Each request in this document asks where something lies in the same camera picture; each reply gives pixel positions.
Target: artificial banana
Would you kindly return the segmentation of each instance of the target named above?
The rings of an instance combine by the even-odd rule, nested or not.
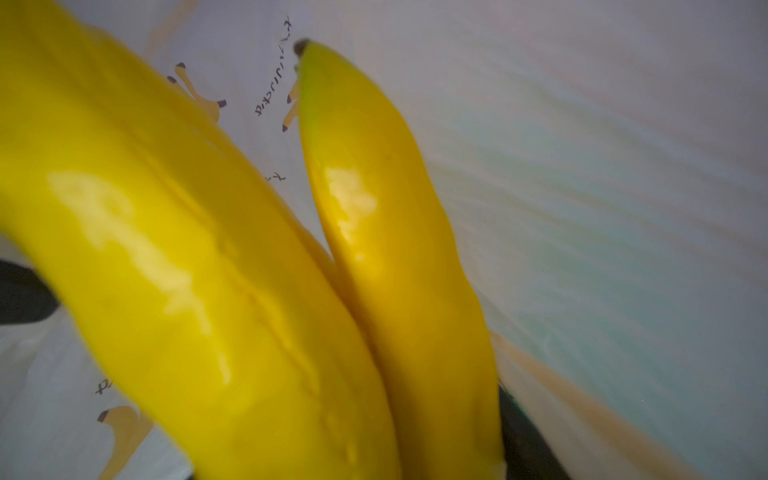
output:
[[[384,378],[403,478],[504,478],[488,330],[416,142],[346,59],[306,40],[296,53],[310,185]]]
[[[48,0],[0,63],[0,229],[196,478],[399,478],[333,264],[211,118]]]

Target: black banana tip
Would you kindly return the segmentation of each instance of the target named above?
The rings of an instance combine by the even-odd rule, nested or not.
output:
[[[310,40],[308,38],[302,38],[301,40],[296,41],[296,43],[293,44],[293,53],[301,58],[301,55],[304,53],[304,48],[309,44]]]

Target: banana peel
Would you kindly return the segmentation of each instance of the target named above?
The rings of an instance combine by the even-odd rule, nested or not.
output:
[[[492,345],[416,142],[345,58],[307,40],[295,50],[310,185],[384,378],[403,478],[504,478]]]
[[[0,63],[0,229],[196,477],[400,478],[333,263],[209,116],[45,0]]]

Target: dark object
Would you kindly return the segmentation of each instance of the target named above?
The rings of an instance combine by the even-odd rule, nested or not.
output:
[[[34,271],[0,260],[0,325],[21,325],[47,319],[58,300]]]
[[[306,48],[306,46],[309,44],[310,40],[308,38],[297,40],[296,43],[293,44],[293,53],[295,53],[297,57],[301,58],[301,54],[304,53],[304,48]]]
[[[512,396],[498,389],[507,480],[570,480],[549,445]]]

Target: banana drawing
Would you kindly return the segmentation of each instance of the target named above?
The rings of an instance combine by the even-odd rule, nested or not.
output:
[[[291,105],[290,110],[288,110],[288,114],[283,119],[283,131],[288,130],[288,127],[293,123],[293,119],[296,118],[296,116],[299,114],[299,81],[296,80],[296,83],[293,84],[293,87],[290,89],[290,93],[288,94],[288,103],[293,102],[293,105]]]
[[[195,476],[399,480],[336,268],[232,140],[52,0],[0,2],[0,65],[0,230]]]
[[[504,478],[491,340],[408,125],[341,55],[295,50],[310,185],[384,378],[403,478]]]
[[[154,426],[152,419],[143,412],[136,413],[129,406],[119,406],[104,410],[98,421],[112,427],[114,447],[107,466],[98,476],[98,480],[112,480],[123,469],[138,446],[147,437]]]
[[[194,100],[203,108],[203,110],[205,111],[205,113],[208,114],[209,117],[211,117],[215,122],[218,122],[219,110],[227,106],[227,101],[226,100],[219,100],[219,101],[208,100],[207,98],[198,94],[197,90],[194,89],[194,85],[192,85],[192,81],[187,76],[187,66],[183,62],[176,64],[176,68],[174,68],[174,71],[176,72],[176,75],[184,83],[184,85],[187,86],[187,90],[189,90],[191,97],[194,98]],[[175,88],[179,89],[180,91],[184,91],[184,89],[181,87],[181,85],[179,85],[179,83],[176,81],[175,78],[171,77],[170,75],[166,78],[168,79],[168,81],[174,84]]]

